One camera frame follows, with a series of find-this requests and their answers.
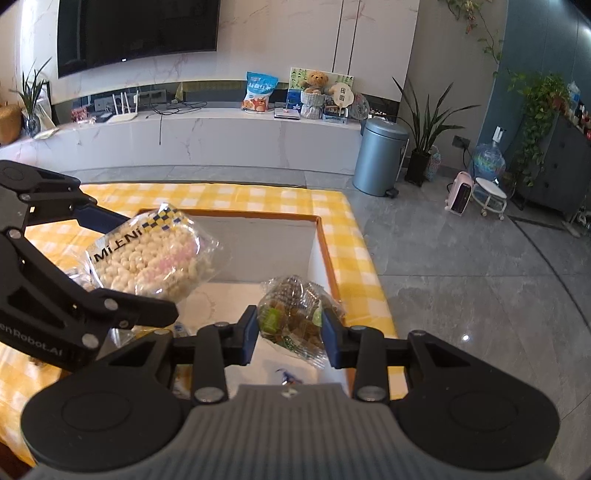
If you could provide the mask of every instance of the bottle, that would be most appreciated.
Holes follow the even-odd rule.
[[[569,89],[569,96],[570,96],[570,109],[573,112],[577,111],[579,107],[579,100],[581,98],[581,90],[577,87],[577,84],[574,80],[569,84],[567,87]]]
[[[469,173],[475,179],[495,181],[505,172],[505,159],[499,149],[504,130],[497,127],[491,144],[480,144],[476,147]]]

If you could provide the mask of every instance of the puffed rice snack bag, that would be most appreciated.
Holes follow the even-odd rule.
[[[133,217],[86,250],[101,287],[175,303],[214,277],[225,257],[216,239],[168,203]]]

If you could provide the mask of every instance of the pink heater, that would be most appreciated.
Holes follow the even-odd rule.
[[[455,213],[456,215],[461,215],[464,213],[464,210],[468,205],[468,200],[470,200],[473,187],[474,182],[472,181],[472,177],[468,172],[461,171],[458,173],[456,179],[453,181],[452,189],[449,192],[449,197],[445,201],[445,209],[448,212]]]

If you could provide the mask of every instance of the white stool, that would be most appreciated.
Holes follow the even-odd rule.
[[[503,215],[505,213],[505,209],[507,208],[507,194],[503,192],[496,183],[492,183],[489,180],[485,180],[483,178],[477,177],[476,183],[478,187],[482,189],[483,193],[481,194],[483,197],[486,196],[486,200],[480,200],[478,195],[477,186],[474,185],[472,189],[472,198],[478,203],[481,207],[481,214],[483,217],[486,216],[487,211],[492,213],[499,214],[499,220],[505,218]]]

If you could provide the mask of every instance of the wrapped candy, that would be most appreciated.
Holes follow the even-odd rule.
[[[297,275],[273,278],[264,287],[267,292],[258,305],[262,337],[323,368],[322,310],[332,308],[342,321],[345,311],[340,304],[322,287]]]

